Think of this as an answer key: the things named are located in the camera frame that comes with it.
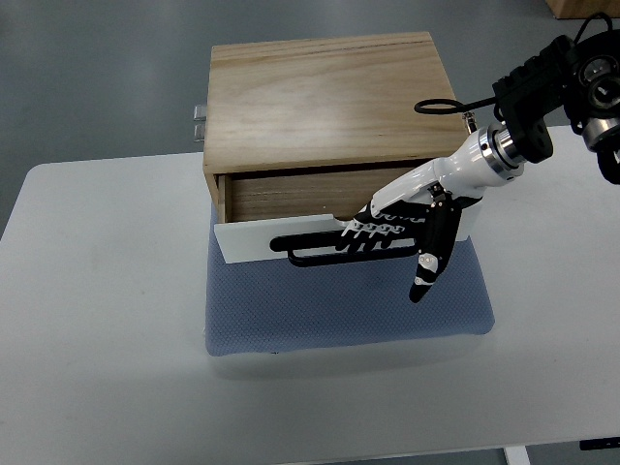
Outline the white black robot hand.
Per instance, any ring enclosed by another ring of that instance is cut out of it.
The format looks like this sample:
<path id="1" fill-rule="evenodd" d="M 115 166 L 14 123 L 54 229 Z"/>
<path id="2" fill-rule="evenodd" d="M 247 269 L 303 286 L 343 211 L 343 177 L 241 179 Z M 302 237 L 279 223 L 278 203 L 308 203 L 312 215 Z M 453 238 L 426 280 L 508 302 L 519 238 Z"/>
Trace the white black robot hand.
<path id="1" fill-rule="evenodd" d="M 426 162 L 377 191 L 348 223 L 335 249 L 369 252 L 412 239 L 418 265 L 409 299 L 418 303 L 446 269 L 463 213 L 487 189 L 519 177 L 524 163 L 505 125 L 478 130 L 452 155 Z"/>

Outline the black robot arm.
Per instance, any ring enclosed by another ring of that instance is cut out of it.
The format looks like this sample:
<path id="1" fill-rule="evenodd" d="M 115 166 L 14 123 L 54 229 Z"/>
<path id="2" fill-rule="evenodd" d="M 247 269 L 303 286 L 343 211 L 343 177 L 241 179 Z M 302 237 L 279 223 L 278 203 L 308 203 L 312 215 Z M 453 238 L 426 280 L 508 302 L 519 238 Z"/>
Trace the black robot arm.
<path id="1" fill-rule="evenodd" d="M 588 16 L 575 38 L 557 37 L 493 91 L 518 156 L 534 164 L 551 157 L 544 118 L 563 108 L 573 132 L 597 155 L 603 178 L 619 183 L 619 30 L 609 15 Z"/>

